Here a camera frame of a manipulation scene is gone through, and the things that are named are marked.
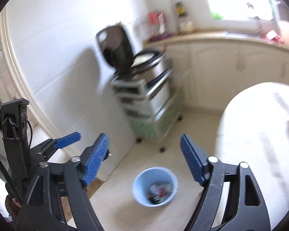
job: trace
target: beige floor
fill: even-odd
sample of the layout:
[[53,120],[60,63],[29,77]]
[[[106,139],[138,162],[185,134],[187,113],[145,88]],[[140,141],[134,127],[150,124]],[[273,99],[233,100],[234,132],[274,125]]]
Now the beige floor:
[[[183,230],[189,221],[202,187],[193,181],[180,149],[180,135],[190,134],[196,145],[213,155],[216,132],[221,116],[185,111],[162,144],[143,141],[135,145],[91,197],[93,209],[105,231]],[[159,149],[166,146],[161,154]],[[139,205],[132,195],[132,183],[143,170],[161,166],[178,178],[175,199],[166,207],[147,208]],[[74,220],[68,222],[75,227]]]

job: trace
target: cart wheel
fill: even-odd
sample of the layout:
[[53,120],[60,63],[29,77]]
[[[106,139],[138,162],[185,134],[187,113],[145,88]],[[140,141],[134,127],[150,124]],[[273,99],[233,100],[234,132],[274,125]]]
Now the cart wheel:
[[164,153],[166,151],[166,147],[165,146],[162,146],[161,148],[160,148],[160,153]]
[[139,137],[138,137],[138,138],[136,139],[136,143],[139,144],[139,143],[141,143],[141,142],[142,142],[142,138],[139,138]]

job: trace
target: round table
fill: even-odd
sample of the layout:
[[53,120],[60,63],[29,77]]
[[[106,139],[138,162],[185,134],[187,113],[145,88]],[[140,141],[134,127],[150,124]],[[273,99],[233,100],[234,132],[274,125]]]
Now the round table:
[[[268,82],[239,93],[221,119],[216,156],[223,163],[250,165],[273,229],[289,210],[289,86]],[[216,223],[223,217],[228,188],[224,183]]]

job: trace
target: black cable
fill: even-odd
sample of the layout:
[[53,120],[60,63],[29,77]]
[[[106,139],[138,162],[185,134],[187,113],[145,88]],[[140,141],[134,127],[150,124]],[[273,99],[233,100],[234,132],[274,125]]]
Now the black cable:
[[2,173],[3,177],[5,178],[6,182],[8,183],[8,185],[10,186],[11,188],[11,191],[13,192],[16,200],[22,204],[22,198],[21,196],[19,195],[15,185],[14,185],[14,182],[12,181],[10,175],[8,174],[7,170],[5,169],[4,165],[2,164],[2,162],[0,161],[0,172]]
[[29,121],[28,121],[28,125],[29,125],[30,130],[31,130],[30,143],[29,143],[29,148],[30,148],[31,147],[31,142],[32,142],[32,137],[33,137],[33,131],[32,131],[32,126],[31,126]]

